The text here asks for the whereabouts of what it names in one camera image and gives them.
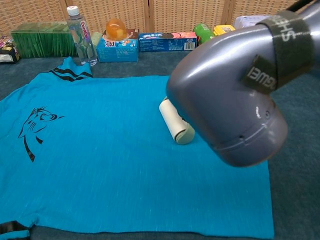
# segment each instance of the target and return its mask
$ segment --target orange jelly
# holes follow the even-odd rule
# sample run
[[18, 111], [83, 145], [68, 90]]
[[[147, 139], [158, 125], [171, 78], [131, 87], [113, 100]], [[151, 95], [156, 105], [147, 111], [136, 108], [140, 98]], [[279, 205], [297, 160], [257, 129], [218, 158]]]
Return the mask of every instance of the orange jelly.
[[117, 18], [112, 18], [105, 26], [107, 38], [112, 41], [121, 41], [127, 38], [125, 24]]

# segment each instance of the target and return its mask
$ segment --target white lint roller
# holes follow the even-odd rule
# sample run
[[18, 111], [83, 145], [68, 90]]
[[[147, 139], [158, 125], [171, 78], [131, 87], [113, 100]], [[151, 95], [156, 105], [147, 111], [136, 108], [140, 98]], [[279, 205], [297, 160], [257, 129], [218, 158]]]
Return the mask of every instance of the white lint roller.
[[177, 144], [188, 144], [194, 139], [195, 130], [180, 117], [177, 109], [167, 97], [161, 102], [159, 110], [173, 140], [175, 140]]

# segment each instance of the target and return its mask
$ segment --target black strap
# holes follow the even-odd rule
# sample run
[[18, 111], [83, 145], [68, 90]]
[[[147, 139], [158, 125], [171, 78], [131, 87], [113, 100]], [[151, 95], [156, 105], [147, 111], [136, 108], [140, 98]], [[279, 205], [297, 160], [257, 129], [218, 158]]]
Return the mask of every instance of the black strap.
[[299, 9], [303, 8], [305, 5], [308, 5], [309, 3], [311, 3], [312, 1], [313, 0], [298, 0], [294, 4], [289, 6], [287, 10], [291, 12], [296, 12]]
[[272, 34], [276, 64], [257, 55], [242, 82], [269, 94], [311, 69], [314, 43], [308, 25], [294, 12], [285, 10], [257, 24], [266, 25]]

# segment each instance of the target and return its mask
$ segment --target green box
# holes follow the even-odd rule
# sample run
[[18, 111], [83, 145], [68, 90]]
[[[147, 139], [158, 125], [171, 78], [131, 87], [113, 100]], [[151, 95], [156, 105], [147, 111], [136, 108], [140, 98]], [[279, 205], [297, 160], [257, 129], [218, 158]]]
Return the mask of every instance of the green box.
[[29, 22], [11, 31], [22, 58], [76, 57], [77, 51], [66, 22]]

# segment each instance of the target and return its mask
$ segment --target table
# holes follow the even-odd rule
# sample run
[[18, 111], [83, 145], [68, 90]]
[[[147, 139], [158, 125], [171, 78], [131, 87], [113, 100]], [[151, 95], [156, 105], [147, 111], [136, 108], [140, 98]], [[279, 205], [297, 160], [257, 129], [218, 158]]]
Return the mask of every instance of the table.
[[[139, 62], [98, 63], [95, 78], [170, 75], [187, 52], [140, 53]], [[0, 65], [0, 100], [63, 58], [21, 59]], [[272, 93], [289, 126], [288, 139], [268, 163], [275, 240], [320, 239], [320, 79], [301, 76]], [[194, 233], [80, 234], [33, 227], [31, 240], [223, 240]], [[228, 238], [253, 240], [253, 238]]]

